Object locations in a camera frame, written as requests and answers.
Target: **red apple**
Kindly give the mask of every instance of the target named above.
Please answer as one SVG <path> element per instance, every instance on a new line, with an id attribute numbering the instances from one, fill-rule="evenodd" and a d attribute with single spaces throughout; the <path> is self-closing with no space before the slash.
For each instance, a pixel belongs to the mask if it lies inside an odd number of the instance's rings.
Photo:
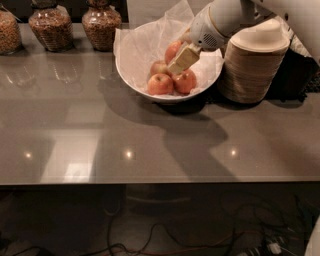
<path id="1" fill-rule="evenodd" d="M 168 69 L 168 65 L 164 60 L 157 60 L 152 63 L 150 67 L 150 76 L 153 76 L 155 74 L 167 74 L 171 76 L 171 72 Z"/>
<path id="2" fill-rule="evenodd" d="M 155 74 L 148 81 L 148 93 L 150 95 L 162 95 L 173 93 L 173 81 L 167 74 Z"/>
<path id="3" fill-rule="evenodd" d="M 166 49 L 166 52 L 164 54 L 164 60 L 166 61 L 166 64 L 168 65 L 170 61 L 176 57 L 177 52 L 179 51 L 181 45 L 183 42 L 181 40 L 176 40 L 169 44 L 168 48 Z"/>
<path id="4" fill-rule="evenodd" d="M 182 94 L 189 94 L 197 85 L 197 77 L 191 69 L 172 75 L 174 89 Z"/>

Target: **white bowl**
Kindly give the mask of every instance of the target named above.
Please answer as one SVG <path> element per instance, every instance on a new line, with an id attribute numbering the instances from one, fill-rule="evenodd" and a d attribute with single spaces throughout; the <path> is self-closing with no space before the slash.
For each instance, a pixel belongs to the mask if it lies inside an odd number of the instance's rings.
<path id="1" fill-rule="evenodd" d="M 150 22 L 136 28 L 134 31 L 123 31 L 123 33 L 121 33 L 121 30 L 117 30 L 116 32 L 116 67 L 119 75 L 130 88 L 151 101 L 163 104 L 174 104 L 189 100 L 214 84 L 223 66 L 223 58 L 220 50 L 215 52 L 202 52 L 200 60 L 191 67 L 197 77 L 197 86 L 189 95 L 148 94 L 146 89 L 150 66 L 154 61 L 159 59 L 159 56 L 163 56 L 164 59 L 163 47 L 162 49 L 160 49 L 160 47 L 159 49 L 152 47 L 152 44 L 154 44 L 157 39 L 154 39 L 154 36 L 145 34 L 145 31 L 148 31 L 148 29 L 154 26 L 155 22 Z M 135 44 L 137 38 L 144 38 L 145 45 Z M 164 46 L 172 42 L 170 41 L 172 40 L 171 38 L 167 40 L 160 38 L 159 40 L 164 40 L 160 42 L 160 44 Z"/>

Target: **countertop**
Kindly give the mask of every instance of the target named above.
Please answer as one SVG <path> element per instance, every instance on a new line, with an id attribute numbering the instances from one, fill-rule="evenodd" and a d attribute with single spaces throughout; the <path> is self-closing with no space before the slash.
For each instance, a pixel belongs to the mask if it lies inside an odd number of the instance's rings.
<path id="1" fill-rule="evenodd" d="M 74 24 L 72 50 L 0 57 L 0 184 L 320 180 L 320 94 L 255 106 L 153 103 Z"/>

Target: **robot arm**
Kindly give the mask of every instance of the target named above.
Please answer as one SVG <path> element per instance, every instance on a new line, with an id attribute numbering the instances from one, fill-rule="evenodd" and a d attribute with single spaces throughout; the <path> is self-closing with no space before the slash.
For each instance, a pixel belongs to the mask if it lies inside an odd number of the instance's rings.
<path id="1" fill-rule="evenodd" d="M 201 50 L 215 51 L 243 28 L 283 18 L 320 65 L 320 0 L 215 0 L 194 18 L 191 44 L 169 64 L 173 73 L 194 64 Z"/>

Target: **grain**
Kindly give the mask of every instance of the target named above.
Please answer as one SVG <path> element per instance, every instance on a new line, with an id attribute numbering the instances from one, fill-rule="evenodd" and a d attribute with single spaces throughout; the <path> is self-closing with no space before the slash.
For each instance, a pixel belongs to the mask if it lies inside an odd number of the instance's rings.
<path id="1" fill-rule="evenodd" d="M 72 22 L 68 13 L 57 8 L 36 9 L 29 18 L 29 25 L 48 51 L 60 52 L 72 48 Z"/>
<path id="2" fill-rule="evenodd" d="M 109 6 L 99 9 L 89 7 L 82 17 L 82 25 L 94 49 L 112 51 L 116 28 L 121 25 L 121 16 Z"/>
<path id="3" fill-rule="evenodd" d="M 92 7 L 99 7 L 99 6 L 107 6 L 110 4 L 109 0 L 88 0 L 88 5 Z"/>
<path id="4" fill-rule="evenodd" d="M 10 12 L 0 10 L 0 54 L 16 52 L 22 46 L 18 23 Z"/>

